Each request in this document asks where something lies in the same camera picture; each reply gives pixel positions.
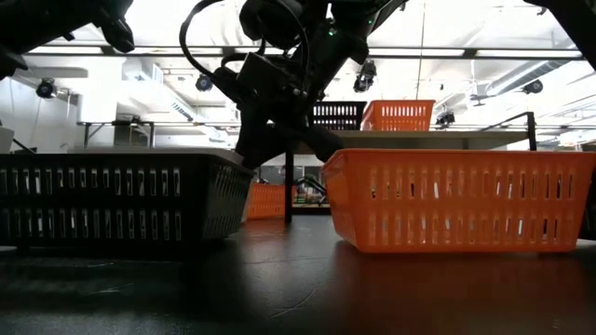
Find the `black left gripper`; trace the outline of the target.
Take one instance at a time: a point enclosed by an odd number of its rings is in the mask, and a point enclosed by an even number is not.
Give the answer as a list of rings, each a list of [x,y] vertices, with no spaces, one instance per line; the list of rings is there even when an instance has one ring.
[[[7,0],[1,2],[1,78],[26,69],[22,54],[93,23],[120,52],[135,48],[126,14],[132,0]],[[72,27],[65,22],[69,14]]]

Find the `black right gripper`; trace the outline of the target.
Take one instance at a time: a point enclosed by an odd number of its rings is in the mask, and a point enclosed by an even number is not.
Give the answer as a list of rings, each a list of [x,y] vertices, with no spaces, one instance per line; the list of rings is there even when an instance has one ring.
[[[242,111],[235,151],[243,157],[244,168],[258,168],[289,147],[289,139],[267,120],[304,125],[321,98],[318,65],[304,51],[227,55],[213,71],[213,85]],[[320,126],[291,129],[290,138],[302,142],[320,161],[344,148],[340,137]]]

